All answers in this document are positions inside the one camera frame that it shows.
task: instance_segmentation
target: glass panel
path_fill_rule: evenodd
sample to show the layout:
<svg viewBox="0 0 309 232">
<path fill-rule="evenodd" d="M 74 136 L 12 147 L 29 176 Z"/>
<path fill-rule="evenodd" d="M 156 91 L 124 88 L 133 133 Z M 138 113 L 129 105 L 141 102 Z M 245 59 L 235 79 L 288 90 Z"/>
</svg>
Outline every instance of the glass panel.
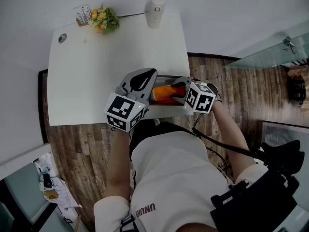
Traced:
<svg viewBox="0 0 309 232">
<path fill-rule="evenodd" d="M 225 65 L 225 67 L 240 69 L 264 69 L 301 59 L 306 60 L 309 56 L 309 33 L 291 39 L 291 43 L 295 45 L 293 48 L 295 54 L 291 51 L 290 47 L 286 46 L 284 43 L 280 43 Z"/>
</svg>

